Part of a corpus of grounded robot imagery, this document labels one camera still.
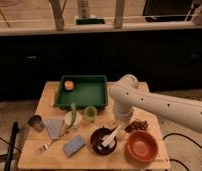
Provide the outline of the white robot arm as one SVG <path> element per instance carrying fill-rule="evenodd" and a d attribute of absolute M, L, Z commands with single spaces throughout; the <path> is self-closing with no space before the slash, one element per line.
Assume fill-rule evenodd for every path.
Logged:
<path fill-rule="evenodd" d="M 128 122 L 133 107 L 161 116 L 202 133 L 202 101 L 150 93 L 139 89 L 132 74 L 124 75 L 109 89 L 118 121 Z"/>

